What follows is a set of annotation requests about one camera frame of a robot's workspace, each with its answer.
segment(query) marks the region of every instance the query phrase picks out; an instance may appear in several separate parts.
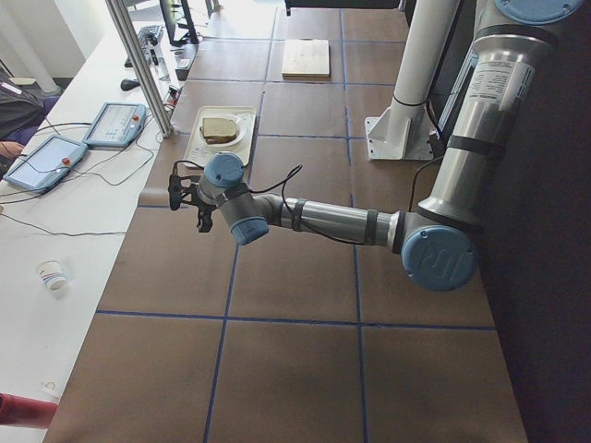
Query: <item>white cup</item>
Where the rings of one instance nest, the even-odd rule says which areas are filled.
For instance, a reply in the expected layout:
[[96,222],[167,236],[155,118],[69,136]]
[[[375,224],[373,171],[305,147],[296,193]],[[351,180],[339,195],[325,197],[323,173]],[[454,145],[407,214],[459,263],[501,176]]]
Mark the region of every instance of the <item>white cup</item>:
[[56,291],[67,283],[66,275],[62,271],[59,261],[47,260],[37,267],[37,273],[41,276],[47,289]]

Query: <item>keyboard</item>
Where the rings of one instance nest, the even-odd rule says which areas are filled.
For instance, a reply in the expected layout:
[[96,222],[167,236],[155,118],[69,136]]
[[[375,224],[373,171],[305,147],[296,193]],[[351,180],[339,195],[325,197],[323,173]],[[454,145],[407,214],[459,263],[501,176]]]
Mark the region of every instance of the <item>keyboard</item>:
[[[163,37],[163,32],[164,29],[162,25],[144,26],[143,28],[141,28],[141,30],[138,31],[139,46],[141,47],[141,50],[144,53],[144,57],[146,58],[146,62],[148,62],[148,65],[151,63],[150,51],[148,50],[148,34],[154,34],[159,42],[160,39]],[[129,57],[125,62],[125,67],[131,67],[131,60],[129,60]]]

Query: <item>tiled surface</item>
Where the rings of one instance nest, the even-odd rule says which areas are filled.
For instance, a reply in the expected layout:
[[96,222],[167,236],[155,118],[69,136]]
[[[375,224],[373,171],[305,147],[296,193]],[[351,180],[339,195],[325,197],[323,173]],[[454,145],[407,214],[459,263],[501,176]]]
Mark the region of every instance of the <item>tiled surface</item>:
[[527,441],[493,331],[364,328],[368,441]]
[[[301,163],[288,197],[406,210],[420,163],[370,162],[364,140],[403,15],[277,3],[225,0],[204,32],[47,441],[525,442],[478,277],[429,293],[384,248],[273,227],[236,250],[219,213],[198,233],[195,208],[166,208],[197,110],[217,104],[257,108],[251,187]],[[286,38],[329,39],[332,77],[283,80]]]
[[203,435],[222,322],[95,316],[46,443]]
[[355,328],[230,322],[211,443],[363,441]]

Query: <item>slice of bread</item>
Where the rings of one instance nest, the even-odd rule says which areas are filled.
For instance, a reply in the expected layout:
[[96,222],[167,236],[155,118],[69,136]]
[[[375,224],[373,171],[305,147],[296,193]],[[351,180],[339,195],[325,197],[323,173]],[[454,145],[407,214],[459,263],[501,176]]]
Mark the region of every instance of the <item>slice of bread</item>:
[[236,123],[220,117],[203,118],[203,126],[199,128],[208,145],[229,143],[238,136]]

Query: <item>wooden board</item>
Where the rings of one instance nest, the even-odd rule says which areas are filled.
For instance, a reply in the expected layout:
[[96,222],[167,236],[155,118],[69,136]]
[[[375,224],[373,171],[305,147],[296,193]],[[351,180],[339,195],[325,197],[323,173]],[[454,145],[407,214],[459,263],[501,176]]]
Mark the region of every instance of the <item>wooden board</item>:
[[286,40],[283,49],[284,77],[330,77],[328,40]]

